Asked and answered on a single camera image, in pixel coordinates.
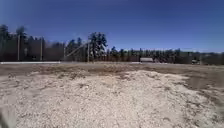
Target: tree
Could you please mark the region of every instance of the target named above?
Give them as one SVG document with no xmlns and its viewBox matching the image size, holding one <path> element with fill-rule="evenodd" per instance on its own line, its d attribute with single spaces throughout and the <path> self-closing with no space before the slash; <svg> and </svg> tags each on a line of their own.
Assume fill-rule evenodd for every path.
<svg viewBox="0 0 224 128">
<path fill-rule="evenodd" d="M 121 61 L 124 61 L 124 56 L 125 56 L 124 49 L 121 49 L 119 53 L 120 53 Z"/>
<path fill-rule="evenodd" d="M 1 25 L 0 26 L 0 60 L 3 59 L 3 54 L 6 51 L 5 45 L 6 42 L 9 40 L 9 32 L 8 26 Z"/>
<path fill-rule="evenodd" d="M 75 40 L 72 39 L 69 41 L 69 43 L 66 47 L 66 55 L 70 54 L 73 50 L 75 50 L 75 48 L 76 48 Z M 75 56 L 74 56 L 74 54 L 72 54 L 71 56 L 68 56 L 68 58 L 66 58 L 66 59 L 74 61 Z"/>
<path fill-rule="evenodd" d="M 117 61 L 118 60 L 118 52 L 117 52 L 117 50 L 116 50 L 116 47 L 112 47 L 111 48 L 111 54 L 112 54 L 112 56 L 115 58 L 115 60 Z"/>
<path fill-rule="evenodd" d="M 107 47 L 106 36 L 105 34 L 94 32 L 89 36 L 89 42 L 91 55 L 94 60 L 104 53 L 105 47 Z"/>
<path fill-rule="evenodd" d="M 18 47 L 20 50 L 19 51 L 20 60 L 24 59 L 25 51 L 27 51 L 27 47 L 28 47 L 28 44 L 26 43 L 27 34 L 25 33 L 25 30 L 26 29 L 24 26 L 18 27 L 16 29 L 17 40 L 19 41 Z"/>
</svg>

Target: utility pole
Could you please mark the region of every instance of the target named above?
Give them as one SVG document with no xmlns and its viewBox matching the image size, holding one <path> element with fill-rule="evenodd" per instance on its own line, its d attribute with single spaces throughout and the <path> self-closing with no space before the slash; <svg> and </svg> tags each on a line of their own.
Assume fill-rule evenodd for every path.
<svg viewBox="0 0 224 128">
<path fill-rule="evenodd" d="M 43 60 L 43 41 L 42 41 L 42 37 L 40 39 L 40 61 Z"/>
<path fill-rule="evenodd" d="M 17 56 L 17 59 L 19 61 L 19 57 L 20 57 L 20 35 L 18 36 L 18 56 Z"/>
<path fill-rule="evenodd" d="M 87 43 L 87 46 L 88 46 L 88 50 L 87 50 L 87 62 L 89 62 L 89 43 Z"/>
</svg>

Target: gravel ground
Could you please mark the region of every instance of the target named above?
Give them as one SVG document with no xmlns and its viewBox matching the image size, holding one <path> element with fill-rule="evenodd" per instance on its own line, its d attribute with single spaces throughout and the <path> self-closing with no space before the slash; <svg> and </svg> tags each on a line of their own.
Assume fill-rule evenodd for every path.
<svg viewBox="0 0 224 128">
<path fill-rule="evenodd" d="M 215 105 L 185 88 L 187 77 L 144 70 L 123 75 L 0 76 L 0 108 L 18 128 L 224 127 Z"/>
</svg>

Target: sky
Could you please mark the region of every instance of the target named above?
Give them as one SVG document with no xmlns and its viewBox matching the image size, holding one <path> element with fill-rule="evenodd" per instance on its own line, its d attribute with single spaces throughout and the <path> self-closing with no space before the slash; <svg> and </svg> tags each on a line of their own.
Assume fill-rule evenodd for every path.
<svg viewBox="0 0 224 128">
<path fill-rule="evenodd" d="M 103 32 L 109 48 L 224 52 L 224 0 L 0 0 L 0 24 L 49 41 Z"/>
</svg>

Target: dirt lot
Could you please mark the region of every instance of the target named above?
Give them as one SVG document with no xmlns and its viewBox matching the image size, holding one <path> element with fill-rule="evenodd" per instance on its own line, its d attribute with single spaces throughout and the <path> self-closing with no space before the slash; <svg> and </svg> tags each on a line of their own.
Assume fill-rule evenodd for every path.
<svg viewBox="0 0 224 128">
<path fill-rule="evenodd" d="M 1 123 L 19 128 L 223 128 L 224 67 L 0 65 L 0 99 Z"/>
</svg>

